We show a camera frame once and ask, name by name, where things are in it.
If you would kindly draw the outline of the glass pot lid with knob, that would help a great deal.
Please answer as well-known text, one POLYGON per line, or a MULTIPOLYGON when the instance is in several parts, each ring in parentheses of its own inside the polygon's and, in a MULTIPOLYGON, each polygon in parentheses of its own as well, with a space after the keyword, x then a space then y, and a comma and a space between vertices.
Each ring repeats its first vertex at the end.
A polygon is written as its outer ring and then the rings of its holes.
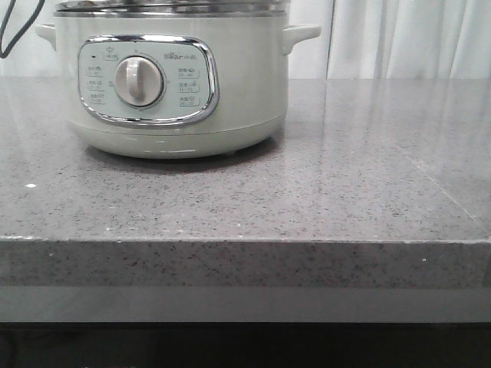
POLYGON ((66 1, 56 4, 57 12, 124 13, 233 13, 286 12, 290 1, 66 1))

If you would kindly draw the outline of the pale green electric cooking pot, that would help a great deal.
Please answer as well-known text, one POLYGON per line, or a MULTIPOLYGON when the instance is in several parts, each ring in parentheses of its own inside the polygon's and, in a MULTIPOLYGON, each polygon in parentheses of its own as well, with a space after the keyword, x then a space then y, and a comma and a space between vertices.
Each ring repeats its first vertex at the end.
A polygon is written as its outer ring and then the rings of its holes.
POLYGON ((285 122, 288 56, 318 25, 285 11, 57 10, 38 24, 61 61, 71 129, 105 152, 146 159, 233 153, 285 122))

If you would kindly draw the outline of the white curtain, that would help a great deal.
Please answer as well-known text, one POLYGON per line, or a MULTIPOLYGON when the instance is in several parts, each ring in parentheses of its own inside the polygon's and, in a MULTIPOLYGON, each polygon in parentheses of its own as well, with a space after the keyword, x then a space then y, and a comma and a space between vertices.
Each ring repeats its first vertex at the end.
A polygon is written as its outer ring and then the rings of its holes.
POLYGON ((488 1, 292 1, 285 25, 321 34, 293 47, 293 79, 488 79, 488 1))

